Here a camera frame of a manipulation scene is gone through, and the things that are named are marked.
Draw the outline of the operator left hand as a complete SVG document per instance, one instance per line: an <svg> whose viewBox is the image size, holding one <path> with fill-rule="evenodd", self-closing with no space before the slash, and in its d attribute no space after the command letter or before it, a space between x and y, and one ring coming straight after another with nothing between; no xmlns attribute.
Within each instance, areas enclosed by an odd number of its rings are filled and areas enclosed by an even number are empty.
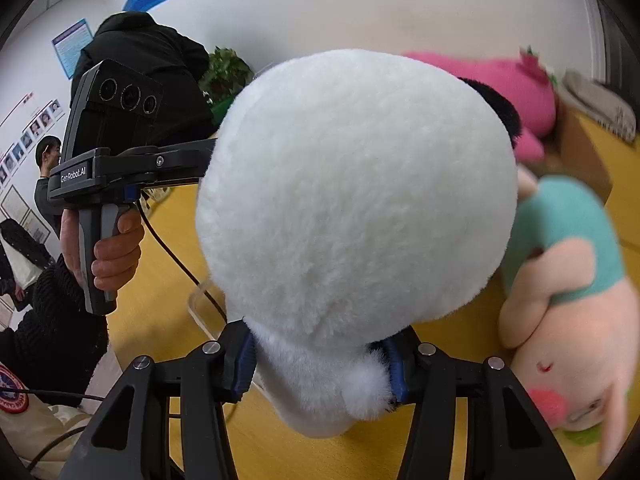
<svg viewBox="0 0 640 480"><path fill-rule="evenodd" d="M93 248L96 260L91 265L93 285L104 292L117 292L132 280L141 256L144 235L142 220L136 210L128 210L117 222L117 233L99 240ZM61 221L61 250L67 269L79 285L84 284L80 267L78 213L65 209Z"/></svg>

